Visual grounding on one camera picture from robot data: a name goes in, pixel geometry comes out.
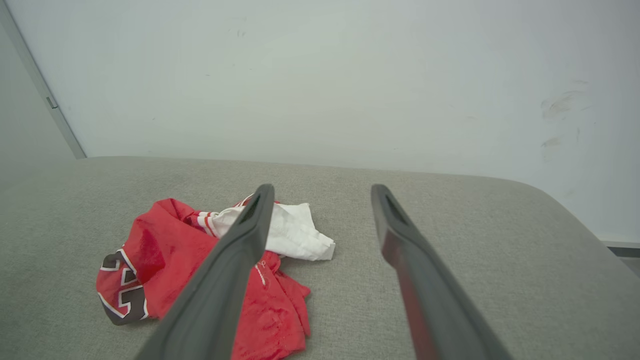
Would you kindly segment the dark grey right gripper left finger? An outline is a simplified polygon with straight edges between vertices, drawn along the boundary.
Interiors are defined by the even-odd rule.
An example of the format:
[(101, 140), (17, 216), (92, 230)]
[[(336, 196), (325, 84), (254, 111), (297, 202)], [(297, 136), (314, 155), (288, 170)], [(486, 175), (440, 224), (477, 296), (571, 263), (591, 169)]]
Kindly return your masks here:
[(147, 340), (138, 360), (229, 360), (252, 269), (265, 253), (273, 185), (261, 184)]

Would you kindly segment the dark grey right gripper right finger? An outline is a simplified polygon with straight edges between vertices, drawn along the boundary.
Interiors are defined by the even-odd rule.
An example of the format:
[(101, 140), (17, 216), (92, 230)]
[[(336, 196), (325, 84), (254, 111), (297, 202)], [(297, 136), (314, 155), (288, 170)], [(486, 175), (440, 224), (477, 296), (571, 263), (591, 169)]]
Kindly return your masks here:
[(414, 353), (419, 360), (510, 360), (445, 262), (421, 234), (393, 192), (371, 187), (382, 257), (397, 274)]

